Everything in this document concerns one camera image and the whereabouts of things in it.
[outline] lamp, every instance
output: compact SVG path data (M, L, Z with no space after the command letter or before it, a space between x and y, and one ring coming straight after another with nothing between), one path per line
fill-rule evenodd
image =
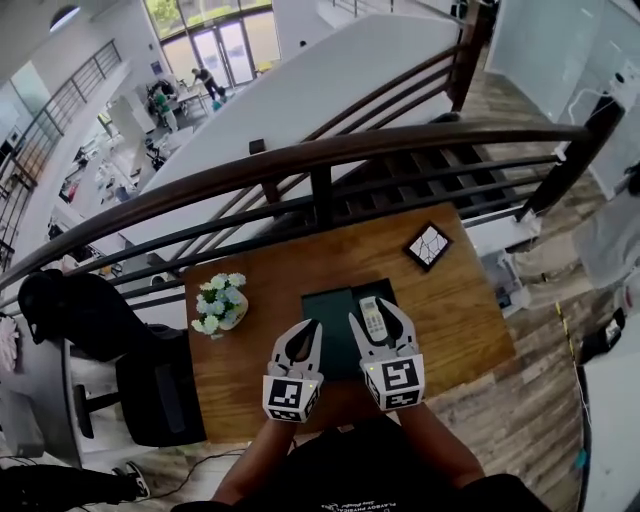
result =
M79 10L80 7L75 5L66 5L59 9L51 20L51 27L49 28L49 32L58 30L60 27L62 27L62 25L67 23L71 18L78 14Z

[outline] framed picture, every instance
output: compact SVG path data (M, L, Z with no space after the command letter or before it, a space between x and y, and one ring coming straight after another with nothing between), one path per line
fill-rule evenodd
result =
M445 235L435 224L429 222L416 237L409 242L404 251L420 265L425 272L429 272L453 241Z

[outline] black shirt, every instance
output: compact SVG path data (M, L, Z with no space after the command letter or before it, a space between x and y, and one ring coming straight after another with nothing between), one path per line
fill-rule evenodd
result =
M323 433L292 451L270 482L231 507L178 505L173 512L548 511L516 477L497 475L458 490L425 466L386 417L341 434Z
M213 80L213 76L211 76L211 73L209 73L209 70L204 68L198 71L198 73L196 74L196 79L198 78L203 82Z

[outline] desk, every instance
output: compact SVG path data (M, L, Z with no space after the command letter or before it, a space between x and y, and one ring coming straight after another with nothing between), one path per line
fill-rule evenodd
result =
M432 221L453 240L425 273L403 247ZM276 338L303 319L300 297L388 277L411 317L425 361L427 395L477 379L514 355L500 309L452 205L438 205L224 258L185 272L187 316L198 286L219 272L247 277L246 318L212 341L189 329L200 408L211 442L246 441L265 421L262 375ZM326 382L313 432L379 414L360 381Z

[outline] potted plant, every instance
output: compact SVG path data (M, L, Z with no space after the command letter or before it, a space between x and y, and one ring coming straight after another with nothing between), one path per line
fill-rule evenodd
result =
M200 285L196 311L200 315L191 322L197 332L211 339L220 338L218 330L233 329L247 314L249 302L239 288L247 282L242 274L218 274Z

